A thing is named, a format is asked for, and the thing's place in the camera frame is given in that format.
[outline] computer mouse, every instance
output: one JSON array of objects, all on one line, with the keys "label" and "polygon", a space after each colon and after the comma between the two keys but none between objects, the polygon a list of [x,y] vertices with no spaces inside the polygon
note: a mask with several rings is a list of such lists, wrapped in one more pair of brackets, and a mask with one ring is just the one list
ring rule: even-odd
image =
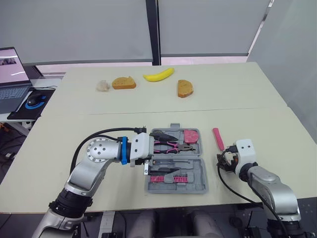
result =
[{"label": "computer mouse", "polygon": [[38,103],[40,103],[41,100],[42,100],[42,95],[40,93],[35,93],[35,94],[31,95],[30,97],[28,97],[27,105],[30,107],[33,107],[33,106],[37,105]]}]

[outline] laptop keyboard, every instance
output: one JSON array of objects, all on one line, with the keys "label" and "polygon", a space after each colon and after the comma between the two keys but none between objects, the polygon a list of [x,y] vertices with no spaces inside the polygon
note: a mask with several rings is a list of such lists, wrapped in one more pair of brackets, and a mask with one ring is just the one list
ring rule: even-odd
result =
[{"label": "laptop keyboard", "polygon": [[0,100],[20,98],[23,96],[27,89],[28,87],[0,89]]}]

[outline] mouse pad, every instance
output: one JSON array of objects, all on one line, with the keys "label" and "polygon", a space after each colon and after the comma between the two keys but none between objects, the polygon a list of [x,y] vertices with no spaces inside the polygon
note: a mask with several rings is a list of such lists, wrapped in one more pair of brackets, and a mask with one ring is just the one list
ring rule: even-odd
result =
[{"label": "mouse pad", "polygon": [[34,90],[30,96],[40,93],[42,95],[41,101],[32,107],[27,105],[27,100],[23,102],[17,112],[11,112],[8,119],[33,119],[36,120],[41,115],[43,108],[51,98],[55,90]]}]

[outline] toolbox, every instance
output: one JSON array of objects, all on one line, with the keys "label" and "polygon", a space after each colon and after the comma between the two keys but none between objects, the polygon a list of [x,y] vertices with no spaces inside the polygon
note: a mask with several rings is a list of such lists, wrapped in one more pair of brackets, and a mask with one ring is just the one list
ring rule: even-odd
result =
[{"label": "toolbox", "polygon": [[[206,166],[200,157],[202,153],[202,141],[198,129],[180,128],[179,123],[172,123],[170,128],[155,128],[152,132],[164,133],[174,136],[179,145],[184,142],[184,132],[194,131],[198,135],[196,143],[188,144],[193,150],[179,151],[178,153],[154,154],[147,161],[145,172],[149,175],[145,181],[145,189],[149,193],[190,193],[203,194],[208,190],[206,178]],[[154,150],[167,151],[168,145],[154,145]],[[152,174],[150,172],[164,172],[167,174]]]}]

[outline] blue ring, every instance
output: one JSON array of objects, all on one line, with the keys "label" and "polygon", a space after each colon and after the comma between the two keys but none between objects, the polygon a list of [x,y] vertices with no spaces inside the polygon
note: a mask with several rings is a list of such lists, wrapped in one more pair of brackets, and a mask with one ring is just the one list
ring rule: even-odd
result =
[{"label": "blue ring", "polygon": [[34,106],[29,106],[28,103],[25,103],[25,108],[26,109],[31,109],[31,110],[32,109],[36,109],[36,108],[39,108],[40,106],[44,105],[44,103],[45,102],[40,102],[40,103],[38,103],[37,105],[34,105]]},{"label": "blue ring", "polygon": [[121,150],[121,153],[122,153],[121,164],[122,165],[126,165],[128,163],[128,160],[127,160],[127,140],[128,140],[128,137],[126,137],[126,136],[122,137],[122,150]]}]

